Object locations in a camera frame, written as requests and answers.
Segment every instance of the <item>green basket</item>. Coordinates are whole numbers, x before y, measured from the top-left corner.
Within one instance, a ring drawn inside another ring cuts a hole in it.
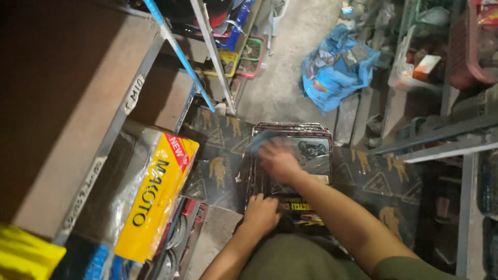
[[[248,42],[249,41],[254,41],[254,42],[257,42],[259,44],[259,56],[257,58],[248,58],[248,57],[245,57],[244,55],[241,55],[241,59],[252,60],[252,61],[259,61],[261,59],[261,54],[263,53],[262,52],[262,50],[263,50],[263,42],[261,40],[259,40],[259,39],[256,39],[256,38],[249,38]]]
[[[410,27],[416,24],[427,24],[420,21],[421,13],[438,6],[450,10],[452,4],[452,0],[406,0],[403,19],[399,28],[399,37],[403,38]]]

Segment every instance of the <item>plastic basket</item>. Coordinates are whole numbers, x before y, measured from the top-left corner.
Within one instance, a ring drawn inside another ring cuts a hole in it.
[[[220,60],[222,62],[225,62],[226,64],[229,64],[230,62],[233,62],[232,69],[230,70],[229,73],[225,73],[225,77],[229,78],[232,77],[235,74],[235,70],[237,69],[237,61],[239,55],[235,52],[232,51],[227,51],[227,50],[220,50],[218,51],[218,55],[220,56]],[[196,70],[197,73],[202,73],[206,75],[213,75],[217,76],[218,74],[216,73],[216,70],[201,70],[198,69]]]
[[[434,93],[441,93],[443,90],[442,85],[436,86],[433,84],[429,84],[426,82],[422,82],[416,79],[413,79],[412,77],[408,77],[403,75],[403,68],[408,65],[406,63],[406,54],[410,48],[411,40],[413,37],[413,34],[417,33],[419,28],[424,28],[423,25],[414,25],[410,28],[408,31],[408,34],[406,35],[405,38],[403,38],[403,41],[401,41],[401,44],[399,44],[397,48],[397,53],[395,57],[394,64],[392,66],[391,74],[389,75],[389,80],[387,83],[392,86],[393,88],[400,89],[403,91],[413,91],[416,89],[426,89],[430,90],[431,92]]]
[[[477,8],[468,4],[465,14],[451,27],[450,31],[450,84],[464,90],[472,86],[494,84],[498,75],[479,66],[477,40],[479,33]]]
[[[261,54],[263,52],[263,42],[261,41],[261,39],[256,39],[256,38],[249,38],[248,41],[253,41],[253,42],[256,42],[259,44],[259,56],[257,58],[248,58],[248,57],[244,57],[243,55],[241,56],[241,59],[246,59],[246,60],[253,60],[253,61],[258,61],[261,59]]]
[[[244,71],[237,69],[237,71],[236,71],[237,75],[241,75],[243,77],[248,77],[248,78],[254,78],[258,74],[259,69],[261,68],[261,62],[263,61],[263,57],[264,57],[264,47],[266,46],[265,39],[260,38],[260,40],[261,40],[261,45],[263,47],[261,48],[261,56],[260,56],[259,62],[257,63],[256,70],[254,72],[244,72]]]
[[[399,36],[405,36],[410,27],[423,23],[420,20],[421,13],[438,6],[449,9],[452,4],[452,0],[406,0],[403,11],[403,20],[401,21],[401,26],[399,28]]]

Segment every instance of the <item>person's right hand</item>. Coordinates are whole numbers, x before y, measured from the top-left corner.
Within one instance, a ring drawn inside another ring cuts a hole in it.
[[[292,150],[279,138],[263,142],[257,153],[264,170],[280,183],[290,184],[296,175],[303,172]]]

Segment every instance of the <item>pink basket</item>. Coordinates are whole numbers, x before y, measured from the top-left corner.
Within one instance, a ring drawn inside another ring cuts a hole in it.
[[[259,69],[261,68],[261,63],[263,62],[264,51],[265,51],[265,48],[266,48],[266,40],[264,38],[255,37],[255,36],[251,36],[250,38],[261,40],[261,42],[262,42],[262,44],[261,44],[261,58],[257,62],[257,67],[256,67],[256,70],[254,72],[244,72],[244,71],[241,71],[241,70],[239,70],[239,66],[237,65],[237,71],[235,71],[235,74],[241,75],[243,77],[254,78],[258,74]]]
[[[459,90],[498,82],[497,75],[479,65],[477,40],[481,27],[477,24],[476,6],[467,6],[450,30],[450,84]]]

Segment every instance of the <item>concrete floor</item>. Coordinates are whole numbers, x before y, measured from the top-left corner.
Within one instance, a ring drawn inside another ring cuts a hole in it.
[[[340,0],[291,0],[272,40],[267,69],[249,80],[238,107],[247,122],[317,122],[333,131],[337,112],[323,115],[301,96],[301,63],[335,26]],[[211,207],[194,251],[187,279],[197,280],[232,236],[241,215]]]

